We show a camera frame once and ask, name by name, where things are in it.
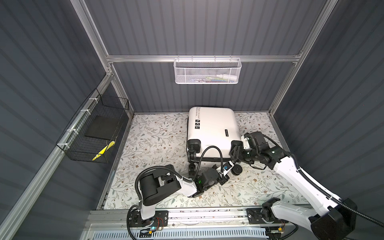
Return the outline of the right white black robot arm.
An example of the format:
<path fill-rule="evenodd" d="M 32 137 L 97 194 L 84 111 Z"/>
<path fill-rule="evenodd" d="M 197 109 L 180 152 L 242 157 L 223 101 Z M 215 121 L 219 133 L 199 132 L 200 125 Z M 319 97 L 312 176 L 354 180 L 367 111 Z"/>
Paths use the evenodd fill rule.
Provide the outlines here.
<path fill-rule="evenodd" d="M 260 162 L 265 167 L 286 179 L 311 205 L 311 209 L 300 208 L 273 197 L 262 205 L 261 215 L 266 223 L 285 220 L 311 231 L 319 240 L 343 240 L 356 226 L 361 217 L 380 227 L 384 223 L 358 211 L 351 199 L 343 200 L 317 182 L 297 163 L 294 154 L 278 144 L 271 148 L 272 139 L 261 132 L 246 133 L 240 144 L 230 151 L 235 162 L 253 164 Z"/>

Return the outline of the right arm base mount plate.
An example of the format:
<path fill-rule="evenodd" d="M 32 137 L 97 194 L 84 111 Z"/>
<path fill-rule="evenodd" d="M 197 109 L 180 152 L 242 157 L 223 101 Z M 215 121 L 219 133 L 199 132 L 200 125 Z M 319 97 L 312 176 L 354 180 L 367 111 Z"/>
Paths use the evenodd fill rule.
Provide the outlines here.
<path fill-rule="evenodd" d="M 247 208 L 247 218 L 251 225 L 261 224 L 287 224 L 288 221 L 276 219 L 275 217 L 267 219 L 262 213 L 263 208 Z"/>

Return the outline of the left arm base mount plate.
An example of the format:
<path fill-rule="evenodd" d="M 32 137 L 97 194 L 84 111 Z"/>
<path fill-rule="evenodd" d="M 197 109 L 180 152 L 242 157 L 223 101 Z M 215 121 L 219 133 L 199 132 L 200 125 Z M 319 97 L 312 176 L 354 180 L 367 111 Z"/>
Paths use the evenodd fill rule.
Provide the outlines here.
<path fill-rule="evenodd" d="M 155 216 L 147 220 L 141 218 L 139 211 L 134 210 L 128 216 L 130 227 L 166 227 L 168 225 L 169 211 L 156 211 Z"/>

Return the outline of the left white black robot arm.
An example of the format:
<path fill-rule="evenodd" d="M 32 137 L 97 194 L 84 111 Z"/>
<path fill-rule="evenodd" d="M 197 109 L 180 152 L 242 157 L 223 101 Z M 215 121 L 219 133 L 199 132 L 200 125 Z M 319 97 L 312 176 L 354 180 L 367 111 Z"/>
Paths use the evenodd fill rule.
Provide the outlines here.
<path fill-rule="evenodd" d="M 196 198 L 216 184 L 223 185 L 230 179 L 228 173 L 236 161 L 230 160 L 225 163 L 221 150 L 216 146 L 209 146 L 207 149 L 216 149 L 219 152 L 221 165 L 219 168 L 210 168 L 201 175 L 196 172 L 192 178 L 186 178 L 176 172 L 173 165 L 153 166 L 139 173 L 135 180 L 139 203 L 131 206 L 127 214 L 127 230 L 133 240 L 136 237 L 131 231 L 129 218 L 134 211 L 140 213 L 143 224 L 148 227 L 145 232 L 149 235 L 153 232 L 151 224 L 156 215 L 156 205 L 162 200 L 174 193 Z"/>

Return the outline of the black carry-on suitcase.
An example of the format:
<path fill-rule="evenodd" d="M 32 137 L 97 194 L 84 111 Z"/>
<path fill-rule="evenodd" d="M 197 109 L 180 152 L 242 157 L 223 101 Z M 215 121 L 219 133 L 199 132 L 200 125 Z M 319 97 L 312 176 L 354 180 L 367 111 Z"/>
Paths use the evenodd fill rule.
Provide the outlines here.
<path fill-rule="evenodd" d="M 235 113 L 229 108 L 192 107 L 187 127 L 187 158 L 191 178 L 197 172 L 200 159 L 201 167 L 207 162 L 221 162 L 216 149 L 209 149 L 202 155 L 207 147 L 218 147 L 226 163 L 231 160 L 230 151 L 233 147 L 242 144 Z"/>

